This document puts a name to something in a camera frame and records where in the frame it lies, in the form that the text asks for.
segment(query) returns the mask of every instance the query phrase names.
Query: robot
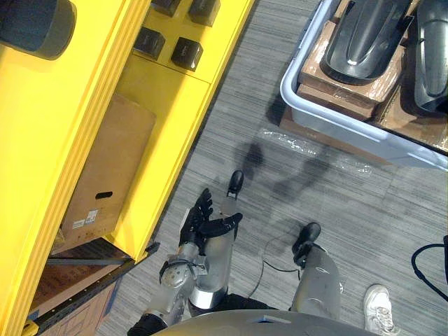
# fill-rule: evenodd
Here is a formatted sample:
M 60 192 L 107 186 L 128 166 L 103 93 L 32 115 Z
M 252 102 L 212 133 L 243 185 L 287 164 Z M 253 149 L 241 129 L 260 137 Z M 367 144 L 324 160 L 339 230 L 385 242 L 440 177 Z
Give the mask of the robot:
M 336 264 L 315 243 L 317 223 L 300 231 L 292 246 L 294 262 L 302 270 L 289 311 L 228 294 L 233 242 L 243 218 L 237 198 L 242 171 L 235 171 L 220 207 L 220 218 L 210 220 L 211 193 L 205 189 L 189 210 L 181 229 L 178 250 L 160 270 L 160 290 L 128 336 L 170 335 L 306 335 L 369 336 L 338 321 L 340 280 Z M 192 318 L 181 322 L 185 306 Z

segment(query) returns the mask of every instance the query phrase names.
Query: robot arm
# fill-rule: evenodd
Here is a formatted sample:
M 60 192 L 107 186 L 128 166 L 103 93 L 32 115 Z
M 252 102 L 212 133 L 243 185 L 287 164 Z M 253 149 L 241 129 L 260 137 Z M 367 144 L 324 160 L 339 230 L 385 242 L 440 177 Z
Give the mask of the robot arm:
M 181 321 L 185 305 L 198 276 L 207 274 L 207 241 L 237 228 L 240 213 L 209 220 L 213 212 L 211 194 L 205 189 L 190 209 L 181 229 L 178 250 L 169 255 L 160 270 L 160 289 L 150 307 L 132 327 L 128 336 L 148 336 Z

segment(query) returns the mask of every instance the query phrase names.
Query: gray carpet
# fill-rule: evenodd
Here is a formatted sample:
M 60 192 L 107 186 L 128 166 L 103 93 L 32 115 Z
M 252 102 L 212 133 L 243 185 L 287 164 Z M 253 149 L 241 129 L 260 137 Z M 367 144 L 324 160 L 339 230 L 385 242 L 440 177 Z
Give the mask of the gray carpet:
M 341 319 L 363 327 L 363 296 L 371 284 L 391 292 L 401 335 L 448 335 L 448 306 L 418 280 L 412 253 L 447 233 L 447 175 L 437 170 L 365 162 L 292 134 L 275 124 L 283 113 L 279 81 L 316 0 L 260 0 L 184 167 L 161 222 L 160 250 L 127 274 L 98 335 L 125 335 L 157 290 L 158 271 L 179 239 L 179 223 L 204 187 L 219 204 L 228 179 L 243 169 L 244 219 L 234 245 L 230 292 L 248 295 L 260 276 L 260 254 L 294 267 L 291 244 L 301 225 L 317 221 L 318 239 L 342 277 Z M 419 258 L 426 276 L 444 283 L 442 249 Z M 265 269 L 253 298 L 290 307 L 296 274 Z

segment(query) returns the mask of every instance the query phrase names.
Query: yellow shelving unit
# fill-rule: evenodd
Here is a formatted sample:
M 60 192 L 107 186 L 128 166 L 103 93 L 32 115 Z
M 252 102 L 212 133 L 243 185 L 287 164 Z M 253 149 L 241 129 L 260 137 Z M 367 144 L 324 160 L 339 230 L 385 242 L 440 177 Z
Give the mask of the yellow shelving unit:
M 0 45 L 0 335 L 20 335 L 50 247 L 150 1 L 72 0 L 48 61 Z
M 167 17 L 148 11 L 149 0 L 72 0 L 73 38 L 54 61 L 0 45 L 0 336 L 36 332 L 32 323 L 23 329 L 34 291 L 115 88 L 157 115 L 117 228 L 106 237 L 136 262 L 146 257 L 254 2 L 221 0 L 213 27 L 205 27 L 190 21 L 191 1 Z M 156 62 L 130 55 L 143 21 L 166 39 Z M 204 49 L 196 72 L 169 60 L 180 36 Z
M 115 232 L 107 239 L 137 262 L 190 150 L 207 107 L 232 54 L 254 0 L 221 0 L 213 27 L 193 23 L 189 1 L 181 1 L 174 17 L 150 8 L 143 25 L 160 32 L 165 44 L 157 61 L 134 52 L 116 92 L 157 115 L 139 170 L 121 211 Z M 196 71 L 170 60 L 179 37 L 204 49 Z

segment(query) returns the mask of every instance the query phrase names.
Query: silver robot leg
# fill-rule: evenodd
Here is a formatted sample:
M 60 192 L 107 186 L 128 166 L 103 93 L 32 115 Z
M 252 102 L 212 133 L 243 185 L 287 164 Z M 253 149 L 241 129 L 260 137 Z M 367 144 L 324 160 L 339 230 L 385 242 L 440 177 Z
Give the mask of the silver robot leg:
M 338 320 L 340 305 L 340 277 L 336 264 L 323 249 L 313 246 L 307 255 L 291 310 Z

